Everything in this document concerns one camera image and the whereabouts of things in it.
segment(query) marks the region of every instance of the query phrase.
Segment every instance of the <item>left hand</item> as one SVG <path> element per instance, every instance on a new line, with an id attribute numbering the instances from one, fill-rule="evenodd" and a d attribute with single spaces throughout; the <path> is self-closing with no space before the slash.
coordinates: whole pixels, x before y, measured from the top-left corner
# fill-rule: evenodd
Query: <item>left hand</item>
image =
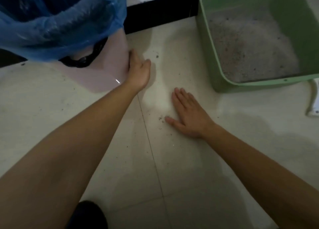
<path id="1" fill-rule="evenodd" d="M 149 82 L 151 64 L 149 59 L 142 61 L 134 49 L 130 51 L 130 70 L 126 82 L 137 92 L 144 89 Z"/>

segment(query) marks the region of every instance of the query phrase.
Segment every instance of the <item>white tile floor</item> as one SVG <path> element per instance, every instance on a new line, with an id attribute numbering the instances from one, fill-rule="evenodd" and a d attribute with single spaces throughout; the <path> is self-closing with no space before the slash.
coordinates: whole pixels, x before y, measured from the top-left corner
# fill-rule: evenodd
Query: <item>white tile floor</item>
<path id="1" fill-rule="evenodd" d="M 305 116 L 308 83 L 215 93 L 194 18 L 127 38 L 153 61 L 151 82 L 133 100 L 83 195 L 102 207 L 110 228 L 276 228 L 214 151 L 163 122 L 176 117 L 174 87 L 192 92 L 217 123 L 319 189 L 318 120 Z M 103 95 L 36 63 L 0 69 L 0 175 Z"/>

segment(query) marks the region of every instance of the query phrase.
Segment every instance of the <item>green litter box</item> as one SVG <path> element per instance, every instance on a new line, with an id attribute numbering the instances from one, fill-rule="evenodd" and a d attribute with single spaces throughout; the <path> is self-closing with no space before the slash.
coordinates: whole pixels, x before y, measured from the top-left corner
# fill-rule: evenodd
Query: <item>green litter box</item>
<path id="1" fill-rule="evenodd" d="M 242 5 L 251 9 L 264 5 L 269 9 L 280 31 L 290 39 L 293 51 L 299 59 L 300 73 L 297 76 L 241 83 L 232 82 L 225 77 L 206 14 Z M 319 78 L 319 24 L 306 0 L 199 0 L 197 26 L 209 76 L 216 92 L 275 88 Z"/>

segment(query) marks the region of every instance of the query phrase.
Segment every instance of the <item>blue plastic bag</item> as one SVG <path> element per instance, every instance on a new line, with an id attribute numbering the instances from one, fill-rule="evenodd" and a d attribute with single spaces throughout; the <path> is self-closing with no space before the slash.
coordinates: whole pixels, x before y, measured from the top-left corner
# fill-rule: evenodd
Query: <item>blue plastic bag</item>
<path id="1" fill-rule="evenodd" d="M 126 0 L 0 0 L 0 48 L 58 60 L 123 27 Z"/>

